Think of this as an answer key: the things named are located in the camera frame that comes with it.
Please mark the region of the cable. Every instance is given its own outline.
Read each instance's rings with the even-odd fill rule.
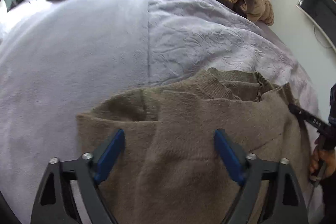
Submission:
[[[315,24],[313,23],[313,26],[314,26],[314,34],[315,34],[315,38],[316,38],[316,40],[321,44],[321,46],[323,47],[323,48],[332,48],[332,47],[327,47],[327,46],[324,46],[323,44],[322,44],[322,42],[317,38],[317,36],[316,36],[316,32],[315,32]]]

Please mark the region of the blue gripper pad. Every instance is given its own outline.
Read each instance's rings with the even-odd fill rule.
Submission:
[[[97,185],[107,180],[120,152],[125,148],[125,133],[119,129],[115,136],[109,137],[93,152],[93,157],[98,157],[95,163],[94,180]]]
[[[220,155],[230,178],[240,186],[245,184],[246,153],[243,148],[233,143],[224,129],[217,129],[214,135],[214,144]]]

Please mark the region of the sweater sleeve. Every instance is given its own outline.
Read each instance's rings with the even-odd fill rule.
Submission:
[[[323,202],[325,205],[324,218],[320,224],[334,223],[336,219],[336,171],[320,182],[323,189]]]

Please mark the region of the bed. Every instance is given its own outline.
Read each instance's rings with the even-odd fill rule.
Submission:
[[[289,82],[319,112],[309,76],[269,27],[215,0],[26,0],[0,35],[0,190],[23,224],[48,160],[80,155],[75,115],[112,94],[214,67]],[[311,219],[321,204],[320,190]]]

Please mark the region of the metal screw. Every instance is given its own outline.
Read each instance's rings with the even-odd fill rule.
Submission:
[[[91,154],[91,153],[84,153],[83,155],[82,155],[82,159],[83,160],[89,160],[89,159],[91,159],[93,157],[93,155]]]
[[[50,164],[56,164],[56,163],[58,163],[58,158],[51,158],[51,159],[49,160],[49,163],[50,163]]]
[[[287,159],[287,158],[282,158],[282,159],[280,160],[280,163],[285,164],[285,165],[288,165],[288,164],[289,164],[289,159]]]
[[[249,153],[246,158],[248,160],[255,160],[257,158],[256,154]]]

